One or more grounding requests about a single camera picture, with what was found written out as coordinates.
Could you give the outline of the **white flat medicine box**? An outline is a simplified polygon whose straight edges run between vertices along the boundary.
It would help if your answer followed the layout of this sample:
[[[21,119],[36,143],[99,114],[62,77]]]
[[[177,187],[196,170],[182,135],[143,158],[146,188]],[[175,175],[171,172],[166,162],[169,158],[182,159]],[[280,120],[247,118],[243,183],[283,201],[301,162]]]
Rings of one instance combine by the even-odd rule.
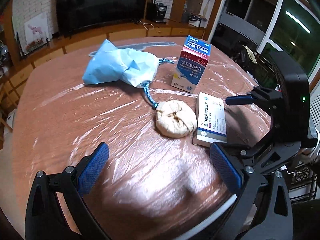
[[[227,142],[224,102],[222,99],[199,92],[196,100],[197,129],[193,144],[210,147],[214,142]]]

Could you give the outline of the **wooden tv cabinet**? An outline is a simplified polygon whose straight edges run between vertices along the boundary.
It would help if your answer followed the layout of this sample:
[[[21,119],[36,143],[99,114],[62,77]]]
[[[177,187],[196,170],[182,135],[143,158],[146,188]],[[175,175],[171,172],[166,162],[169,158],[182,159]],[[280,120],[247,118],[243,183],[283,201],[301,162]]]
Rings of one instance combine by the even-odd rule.
[[[15,39],[9,40],[12,35],[5,35],[4,43],[8,46],[12,60],[7,76],[1,77],[1,108],[9,109],[17,106],[26,83],[33,69],[52,59],[76,51],[81,48],[101,44],[105,39],[110,41],[130,40],[155,36],[192,35],[203,37],[204,27],[195,27],[187,23],[178,23],[168,20],[166,23],[124,23],[109,25],[97,29],[90,29],[70,37],[58,37],[49,41],[30,55],[22,58],[18,51]]]

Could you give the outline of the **black coffee machine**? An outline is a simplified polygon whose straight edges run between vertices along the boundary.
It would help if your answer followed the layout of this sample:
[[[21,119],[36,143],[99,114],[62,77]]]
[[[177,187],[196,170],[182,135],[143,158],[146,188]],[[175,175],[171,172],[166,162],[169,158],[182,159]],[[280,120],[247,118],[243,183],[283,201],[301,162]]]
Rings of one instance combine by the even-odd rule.
[[[147,0],[145,19],[155,23],[164,23],[167,6],[156,0]]]

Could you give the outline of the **black flat television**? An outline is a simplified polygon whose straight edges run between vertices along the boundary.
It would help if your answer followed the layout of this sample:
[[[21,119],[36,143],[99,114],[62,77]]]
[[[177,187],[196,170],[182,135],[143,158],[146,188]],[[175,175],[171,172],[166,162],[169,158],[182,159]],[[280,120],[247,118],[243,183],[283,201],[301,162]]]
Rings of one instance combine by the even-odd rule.
[[[137,22],[145,5],[146,0],[56,0],[58,30],[69,36],[90,27]]]

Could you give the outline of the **blue plastic bag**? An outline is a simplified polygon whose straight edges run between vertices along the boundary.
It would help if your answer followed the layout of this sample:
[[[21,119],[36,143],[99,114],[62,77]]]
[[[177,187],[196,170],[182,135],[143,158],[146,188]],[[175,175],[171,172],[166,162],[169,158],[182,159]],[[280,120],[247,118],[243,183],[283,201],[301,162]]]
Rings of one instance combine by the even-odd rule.
[[[159,58],[132,48],[118,49],[105,40],[89,61],[82,80],[86,85],[123,81],[135,88],[151,82],[159,66]]]

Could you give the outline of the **blue white medicine carton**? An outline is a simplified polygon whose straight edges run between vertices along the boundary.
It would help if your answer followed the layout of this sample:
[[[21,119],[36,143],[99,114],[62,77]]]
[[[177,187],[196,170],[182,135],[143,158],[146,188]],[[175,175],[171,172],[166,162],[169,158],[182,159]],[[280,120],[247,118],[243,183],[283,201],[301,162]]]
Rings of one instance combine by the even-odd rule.
[[[193,93],[208,64],[210,52],[210,44],[188,35],[172,77],[172,87]]]

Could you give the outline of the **giraffe picture frame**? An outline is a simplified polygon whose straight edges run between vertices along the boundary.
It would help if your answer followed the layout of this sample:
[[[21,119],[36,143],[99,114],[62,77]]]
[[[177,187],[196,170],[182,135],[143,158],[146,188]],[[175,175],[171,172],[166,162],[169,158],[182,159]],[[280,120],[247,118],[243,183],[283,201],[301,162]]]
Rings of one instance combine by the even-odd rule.
[[[18,32],[16,33],[17,46],[20,57],[23,59],[43,46],[49,46],[50,35],[47,22],[47,13],[42,12],[25,22],[24,34],[25,44],[22,44]]]

